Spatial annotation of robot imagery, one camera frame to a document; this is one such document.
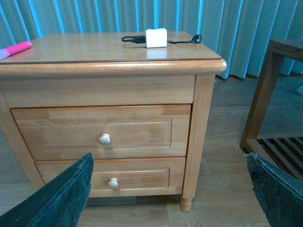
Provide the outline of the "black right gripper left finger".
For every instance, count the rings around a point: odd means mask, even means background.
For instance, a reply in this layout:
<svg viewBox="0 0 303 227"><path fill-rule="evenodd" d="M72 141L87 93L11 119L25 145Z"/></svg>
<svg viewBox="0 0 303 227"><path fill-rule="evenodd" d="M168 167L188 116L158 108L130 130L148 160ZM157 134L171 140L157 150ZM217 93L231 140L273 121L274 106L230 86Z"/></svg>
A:
<svg viewBox="0 0 303 227"><path fill-rule="evenodd" d="M75 227L88 201L93 158L85 154L0 217L2 227Z"/></svg>

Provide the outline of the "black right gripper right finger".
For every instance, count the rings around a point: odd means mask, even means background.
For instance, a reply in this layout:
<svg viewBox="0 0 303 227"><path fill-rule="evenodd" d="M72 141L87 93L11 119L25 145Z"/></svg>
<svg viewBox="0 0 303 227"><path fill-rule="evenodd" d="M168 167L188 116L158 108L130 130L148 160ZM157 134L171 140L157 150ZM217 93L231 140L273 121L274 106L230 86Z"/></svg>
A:
<svg viewBox="0 0 303 227"><path fill-rule="evenodd" d="M245 155L255 196L272 227L303 225L303 183L255 153Z"/></svg>

